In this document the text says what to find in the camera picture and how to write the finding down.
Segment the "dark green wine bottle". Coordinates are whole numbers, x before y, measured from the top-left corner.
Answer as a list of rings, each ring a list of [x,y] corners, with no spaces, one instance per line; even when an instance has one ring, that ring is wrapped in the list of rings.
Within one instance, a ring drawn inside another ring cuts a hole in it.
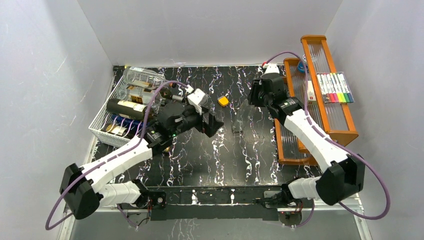
[[[151,119],[156,115],[153,108],[146,114],[147,105],[118,98],[109,99],[106,103],[106,110],[111,114],[138,121],[143,121],[145,116]]]

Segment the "clear square liquor bottle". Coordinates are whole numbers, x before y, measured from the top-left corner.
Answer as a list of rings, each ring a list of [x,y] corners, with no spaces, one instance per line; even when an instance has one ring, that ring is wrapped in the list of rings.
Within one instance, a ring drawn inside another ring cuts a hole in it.
[[[135,85],[121,85],[115,91],[116,97],[121,100],[147,105],[153,98],[154,89],[142,88]],[[154,97],[155,104],[161,104],[165,99],[172,100],[173,94],[168,88],[162,88]]]

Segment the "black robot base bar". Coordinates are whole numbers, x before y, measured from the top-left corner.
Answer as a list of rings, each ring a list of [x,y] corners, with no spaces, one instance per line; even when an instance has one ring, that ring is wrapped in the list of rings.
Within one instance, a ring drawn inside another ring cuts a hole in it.
[[[307,198],[287,202],[287,197],[279,185],[161,186],[149,187],[141,203],[119,207],[137,226],[177,219],[261,219],[297,227],[313,203]]]

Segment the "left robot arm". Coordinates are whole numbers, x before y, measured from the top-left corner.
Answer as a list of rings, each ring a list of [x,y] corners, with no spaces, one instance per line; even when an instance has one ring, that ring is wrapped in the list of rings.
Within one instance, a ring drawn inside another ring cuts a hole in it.
[[[159,155],[174,137],[195,128],[209,138],[224,125],[205,107],[198,113],[192,105],[172,103],[148,120],[145,130],[103,158],[85,166],[75,163],[64,170],[59,192],[73,216],[85,219],[99,207],[132,204],[144,208],[153,199],[139,180],[125,183],[110,181],[118,174]]]

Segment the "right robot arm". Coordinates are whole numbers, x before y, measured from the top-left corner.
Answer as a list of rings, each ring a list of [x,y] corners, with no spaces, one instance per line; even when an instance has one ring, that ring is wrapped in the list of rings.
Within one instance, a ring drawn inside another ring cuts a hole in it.
[[[332,206],[362,191],[365,164],[359,156],[336,145],[305,112],[304,104],[287,95],[284,86],[278,73],[266,73],[252,81],[248,103],[267,108],[295,135],[318,163],[322,176],[284,183],[274,199],[288,207],[295,207],[304,198],[321,199]]]

